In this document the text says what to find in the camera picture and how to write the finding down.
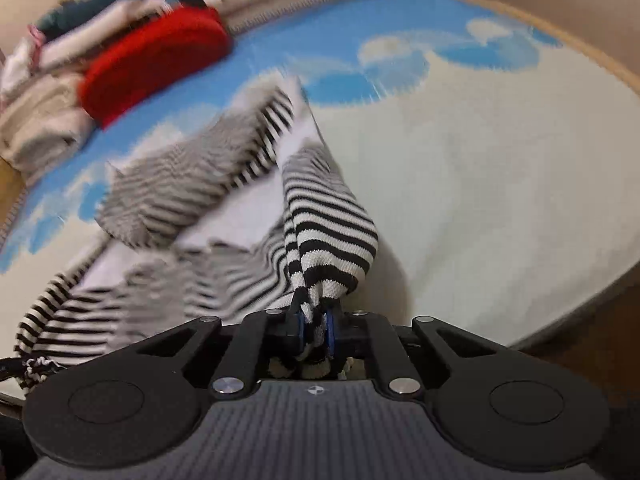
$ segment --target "red cloth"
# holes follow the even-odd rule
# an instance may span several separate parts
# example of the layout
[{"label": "red cloth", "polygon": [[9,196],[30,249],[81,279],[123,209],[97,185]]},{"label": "red cloth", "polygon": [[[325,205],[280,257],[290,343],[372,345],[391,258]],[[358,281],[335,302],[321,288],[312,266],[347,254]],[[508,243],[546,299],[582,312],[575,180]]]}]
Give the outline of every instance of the red cloth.
[{"label": "red cloth", "polygon": [[80,103],[108,126],[155,92],[226,56],[231,43],[215,9],[180,7],[100,54],[78,89]]}]

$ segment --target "striped garment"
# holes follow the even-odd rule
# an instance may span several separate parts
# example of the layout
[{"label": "striped garment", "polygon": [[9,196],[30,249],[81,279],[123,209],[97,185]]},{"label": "striped garment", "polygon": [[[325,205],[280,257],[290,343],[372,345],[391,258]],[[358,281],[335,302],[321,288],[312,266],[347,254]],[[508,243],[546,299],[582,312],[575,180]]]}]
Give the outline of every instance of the striped garment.
[{"label": "striped garment", "polygon": [[[53,365],[66,367],[199,316],[219,316],[230,324],[251,312],[287,307],[303,314],[308,345],[324,345],[323,300],[357,288],[375,257],[378,236],[332,163],[298,83],[282,80],[267,102],[258,108],[257,134],[242,132],[243,139],[250,139],[240,143],[251,146],[249,161],[244,155],[232,164],[220,161],[220,144],[200,138],[211,132],[228,136],[231,123],[223,116],[193,140],[194,146],[215,148],[201,149],[202,158],[193,160],[198,151],[183,143],[164,152],[166,158],[161,154],[152,162],[140,161],[118,177],[100,212],[101,225],[108,225],[120,241],[162,245],[221,203],[221,188],[237,192],[261,175],[279,171],[282,219],[263,240],[250,248],[220,241],[197,250],[174,244],[164,258],[129,269],[115,287],[77,292],[75,285],[96,259],[92,254],[78,269],[57,275],[31,307],[17,335],[18,355],[46,356]],[[244,128],[247,120],[236,124]],[[208,164],[215,167],[215,178],[203,177]],[[194,167],[200,171],[185,169]],[[177,168],[180,174],[174,174]],[[228,171],[222,175],[220,168]],[[143,176],[156,184],[141,186]],[[125,203],[145,219],[138,222],[122,212],[119,207]],[[26,389],[33,384],[22,381]]]}]

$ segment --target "circular cap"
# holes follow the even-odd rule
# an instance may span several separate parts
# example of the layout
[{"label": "circular cap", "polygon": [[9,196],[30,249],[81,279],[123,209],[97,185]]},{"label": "circular cap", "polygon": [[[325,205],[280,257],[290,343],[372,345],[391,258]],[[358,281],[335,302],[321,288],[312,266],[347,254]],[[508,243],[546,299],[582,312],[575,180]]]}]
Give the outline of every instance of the circular cap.
[{"label": "circular cap", "polygon": [[135,415],[144,402],[145,394],[135,384],[99,381],[75,391],[69,410],[85,422],[113,424]]},{"label": "circular cap", "polygon": [[237,377],[220,377],[213,381],[212,387],[219,394],[234,394],[244,388],[244,383]]},{"label": "circular cap", "polygon": [[535,381],[513,381],[491,392],[495,412],[517,424],[544,424],[562,413],[564,399],[551,386]]},{"label": "circular cap", "polygon": [[389,389],[396,394],[414,394],[420,389],[420,383],[411,377],[398,377],[389,383]]}]

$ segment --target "beige folded cloth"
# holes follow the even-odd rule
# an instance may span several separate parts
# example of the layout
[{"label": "beige folded cloth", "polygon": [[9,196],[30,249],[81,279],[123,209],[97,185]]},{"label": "beige folded cloth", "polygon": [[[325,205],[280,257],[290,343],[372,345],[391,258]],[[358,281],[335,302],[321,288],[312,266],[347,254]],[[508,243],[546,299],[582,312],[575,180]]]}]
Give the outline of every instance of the beige folded cloth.
[{"label": "beige folded cloth", "polygon": [[73,155],[95,124],[78,104],[82,76],[46,75],[0,116],[0,156],[32,185],[53,165]]}]

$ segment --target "silver screw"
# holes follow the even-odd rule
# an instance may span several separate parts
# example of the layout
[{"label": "silver screw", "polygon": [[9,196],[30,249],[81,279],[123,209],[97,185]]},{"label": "silver screw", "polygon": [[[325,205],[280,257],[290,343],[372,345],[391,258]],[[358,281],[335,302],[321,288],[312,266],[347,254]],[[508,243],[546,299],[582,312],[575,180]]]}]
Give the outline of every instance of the silver screw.
[{"label": "silver screw", "polygon": [[234,394],[244,388],[244,383],[237,377],[220,377],[213,381],[212,387],[219,394]]},{"label": "silver screw", "polygon": [[420,389],[420,383],[411,377],[398,377],[389,383],[389,389],[396,394],[414,394]]}]

